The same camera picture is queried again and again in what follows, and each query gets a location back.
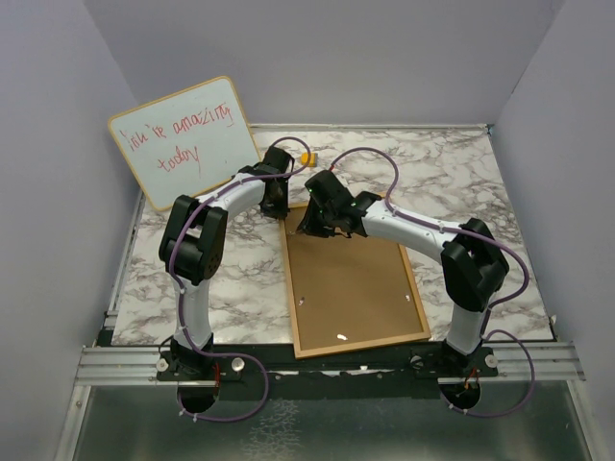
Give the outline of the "yellow picture frame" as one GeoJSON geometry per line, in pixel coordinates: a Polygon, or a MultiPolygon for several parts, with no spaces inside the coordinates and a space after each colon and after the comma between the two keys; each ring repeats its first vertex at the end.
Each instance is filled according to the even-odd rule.
{"type": "Polygon", "coordinates": [[[431,338],[406,248],[375,237],[297,231],[307,206],[280,224],[294,354],[307,359],[431,338]]]}

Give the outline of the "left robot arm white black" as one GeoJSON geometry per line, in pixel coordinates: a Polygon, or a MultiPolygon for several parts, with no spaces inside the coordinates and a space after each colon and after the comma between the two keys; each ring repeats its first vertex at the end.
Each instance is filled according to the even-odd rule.
{"type": "Polygon", "coordinates": [[[173,280],[177,326],[170,343],[172,359],[187,376],[211,370],[213,334],[209,323],[209,286],[224,252],[227,226],[241,212],[283,219],[288,212],[288,172],[294,159],[270,147],[263,161],[240,169],[222,187],[198,198],[178,197],[172,206],[159,258],[173,280]]]}

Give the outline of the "small whiteboard yellow rim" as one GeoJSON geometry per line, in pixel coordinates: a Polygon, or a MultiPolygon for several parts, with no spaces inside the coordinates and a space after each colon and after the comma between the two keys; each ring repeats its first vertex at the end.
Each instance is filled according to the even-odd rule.
{"type": "Polygon", "coordinates": [[[109,131],[150,206],[164,211],[260,160],[232,80],[203,82],[111,117],[109,131]]]}

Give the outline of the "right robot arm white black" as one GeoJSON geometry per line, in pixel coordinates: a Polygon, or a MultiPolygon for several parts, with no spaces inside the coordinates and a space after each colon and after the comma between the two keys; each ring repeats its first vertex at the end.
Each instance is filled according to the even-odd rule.
{"type": "Polygon", "coordinates": [[[438,224],[431,218],[395,210],[375,193],[362,191],[354,196],[328,170],[307,180],[305,187],[309,202],[299,232],[320,238],[378,237],[441,264],[446,292],[454,303],[441,363],[454,376],[472,369],[486,308],[509,271],[486,224],[475,218],[465,224],[438,224]]]}

